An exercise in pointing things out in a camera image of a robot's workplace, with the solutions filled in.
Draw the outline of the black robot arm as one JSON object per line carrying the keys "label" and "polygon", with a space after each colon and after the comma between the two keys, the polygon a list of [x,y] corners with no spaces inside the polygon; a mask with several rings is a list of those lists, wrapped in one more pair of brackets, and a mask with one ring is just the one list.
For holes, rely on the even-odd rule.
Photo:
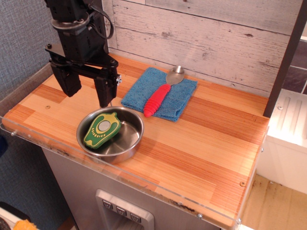
{"label": "black robot arm", "polygon": [[63,92],[72,97],[81,89],[79,76],[94,80],[100,107],[107,107],[117,95],[118,62],[108,54],[106,32],[109,16],[98,0],[47,0],[53,28],[60,44],[47,44],[50,66]]}

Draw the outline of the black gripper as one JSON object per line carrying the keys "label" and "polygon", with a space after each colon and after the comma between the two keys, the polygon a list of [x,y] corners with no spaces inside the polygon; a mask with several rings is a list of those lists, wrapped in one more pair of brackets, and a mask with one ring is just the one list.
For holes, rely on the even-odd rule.
{"label": "black gripper", "polygon": [[94,79],[99,105],[105,108],[117,95],[121,82],[118,62],[107,50],[104,23],[52,23],[60,44],[47,44],[50,66],[62,91],[72,97],[81,89],[80,75]]}

